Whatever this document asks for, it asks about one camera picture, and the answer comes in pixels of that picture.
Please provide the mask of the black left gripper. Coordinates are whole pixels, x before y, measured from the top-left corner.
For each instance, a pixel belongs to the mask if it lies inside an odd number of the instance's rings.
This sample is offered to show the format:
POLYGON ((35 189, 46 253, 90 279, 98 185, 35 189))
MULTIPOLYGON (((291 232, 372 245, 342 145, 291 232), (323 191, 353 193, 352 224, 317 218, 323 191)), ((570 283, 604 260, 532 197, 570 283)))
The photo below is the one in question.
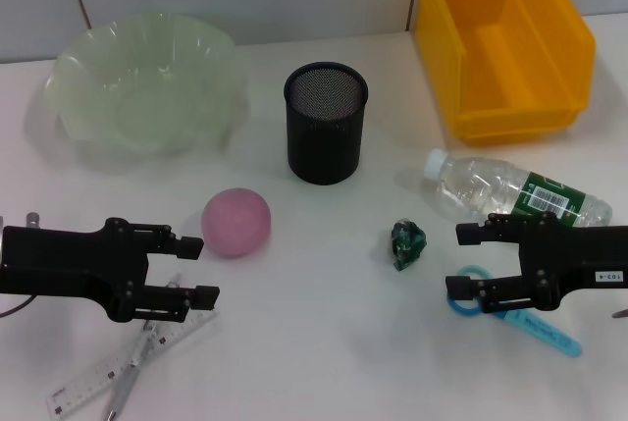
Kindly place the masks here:
POLYGON ((130 224, 110 218, 96 232, 8 226, 1 238, 1 291, 76 297, 99 304, 114 322, 185 319, 211 311, 218 287, 145 287, 147 254, 197 260, 200 237, 177 237, 169 225, 130 224))

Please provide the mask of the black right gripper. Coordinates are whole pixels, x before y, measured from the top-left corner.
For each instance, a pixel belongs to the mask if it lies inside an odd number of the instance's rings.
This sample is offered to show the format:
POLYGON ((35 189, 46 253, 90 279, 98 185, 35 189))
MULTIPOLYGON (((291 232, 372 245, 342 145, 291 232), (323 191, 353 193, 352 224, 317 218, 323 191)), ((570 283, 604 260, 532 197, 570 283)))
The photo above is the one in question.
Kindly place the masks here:
POLYGON ((483 224, 455 227, 459 245, 519 244, 521 276, 445 278, 452 300, 477 300, 483 313, 536 308, 553 311, 579 289, 627 287, 627 228, 571 228, 551 212, 540 215, 489 214, 483 224))

